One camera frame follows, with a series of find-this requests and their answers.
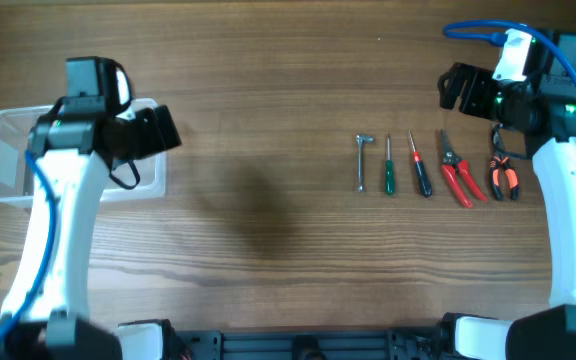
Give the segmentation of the orange black needle-nose pliers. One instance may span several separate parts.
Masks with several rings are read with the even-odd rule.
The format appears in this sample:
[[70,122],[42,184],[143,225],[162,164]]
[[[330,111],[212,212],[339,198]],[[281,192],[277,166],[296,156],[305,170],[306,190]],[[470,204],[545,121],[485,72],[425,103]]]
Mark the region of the orange black needle-nose pliers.
[[518,200],[520,196],[519,179],[510,162],[510,156],[505,151],[505,146],[499,133],[501,128],[502,126],[500,124],[496,124],[491,130],[493,153],[489,167],[489,184],[494,198],[502,201],[504,196],[501,187],[501,178],[505,176],[508,182],[510,199]]

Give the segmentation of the clear plastic container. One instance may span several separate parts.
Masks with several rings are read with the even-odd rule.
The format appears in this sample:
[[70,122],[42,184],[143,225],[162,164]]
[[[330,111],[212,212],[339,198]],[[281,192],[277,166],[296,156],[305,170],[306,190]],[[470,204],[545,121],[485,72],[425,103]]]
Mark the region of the clear plastic container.
[[[0,203],[19,208],[32,206],[33,175],[27,169],[24,151],[31,127],[49,109],[48,105],[41,105],[0,111]],[[135,166],[141,177],[139,185],[126,190],[110,181],[102,194],[103,202],[126,202],[165,195],[167,158],[164,153],[137,160]]]

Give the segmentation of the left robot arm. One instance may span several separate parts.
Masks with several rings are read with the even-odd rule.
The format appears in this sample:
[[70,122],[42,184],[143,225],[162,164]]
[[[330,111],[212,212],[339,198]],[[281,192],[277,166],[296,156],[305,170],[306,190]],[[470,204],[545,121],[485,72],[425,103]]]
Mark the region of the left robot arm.
[[0,359],[182,359],[167,320],[109,331],[89,319],[94,224],[114,169],[164,153],[181,139],[167,106],[132,111],[123,66],[66,61],[67,93],[38,117],[24,152],[34,178],[22,257],[0,313]]

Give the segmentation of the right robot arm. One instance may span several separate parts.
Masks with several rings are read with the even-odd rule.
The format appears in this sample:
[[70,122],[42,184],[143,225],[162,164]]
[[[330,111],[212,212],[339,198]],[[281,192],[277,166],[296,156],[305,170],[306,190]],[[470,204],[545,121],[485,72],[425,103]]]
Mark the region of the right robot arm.
[[546,310],[504,321],[447,314],[435,340],[461,359],[576,359],[576,34],[506,20],[445,26],[453,39],[501,50],[494,70],[457,63],[438,82],[440,104],[524,137],[546,207],[552,281]]

